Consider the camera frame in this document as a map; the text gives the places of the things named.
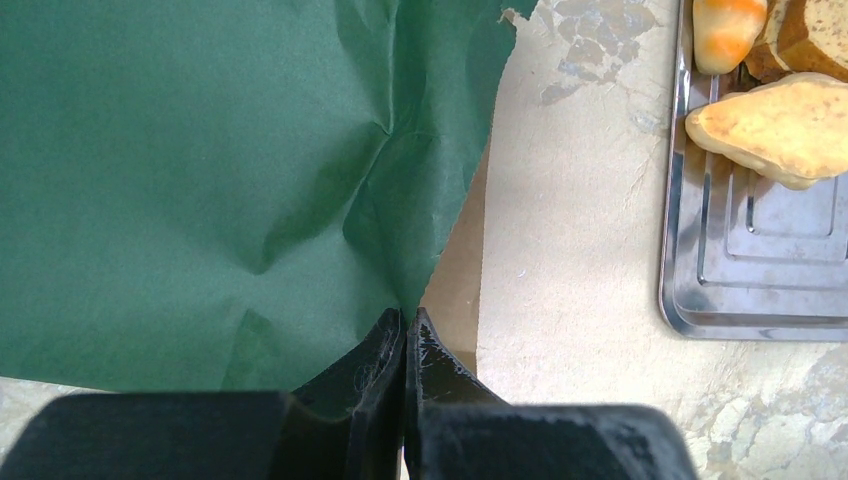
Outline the orange fake bread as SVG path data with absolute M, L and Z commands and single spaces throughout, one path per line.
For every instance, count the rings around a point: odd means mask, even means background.
M 694 59 L 706 75 L 734 70 L 751 51 L 768 16 L 765 0 L 694 0 Z

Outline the seeded fake bread slice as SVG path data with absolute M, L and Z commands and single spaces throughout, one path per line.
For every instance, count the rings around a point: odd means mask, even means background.
M 745 58 L 762 83 L 793 73 L 847 80 L 847 3 L 843 0 L 769 1 L 764 29 Z

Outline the triangular orange fake pastry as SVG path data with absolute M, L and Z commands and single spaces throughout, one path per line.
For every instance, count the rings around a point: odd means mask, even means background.
M 847 84 L 792 74 L 693 110 L 685 130 L 703 150 L 804 190 L 847 172 Z

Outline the green brown paper bag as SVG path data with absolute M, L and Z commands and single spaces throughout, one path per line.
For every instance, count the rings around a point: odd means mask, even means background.
M 5 1 L 1 373 L 289 390 L 412 311 L 531 1 Z

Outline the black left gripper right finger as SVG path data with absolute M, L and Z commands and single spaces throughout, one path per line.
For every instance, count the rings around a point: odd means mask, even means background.
M 694 479 L 682 435 L 634 404 L 512 405 L 441 342 L 425 309 L 406 343 L 412 479 Z

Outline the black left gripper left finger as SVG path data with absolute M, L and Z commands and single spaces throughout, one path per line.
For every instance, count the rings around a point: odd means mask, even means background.
M 292 392 L 75 394 L 46 405 L 5 479 L 394 479 L 406 324 L 385 311 Z

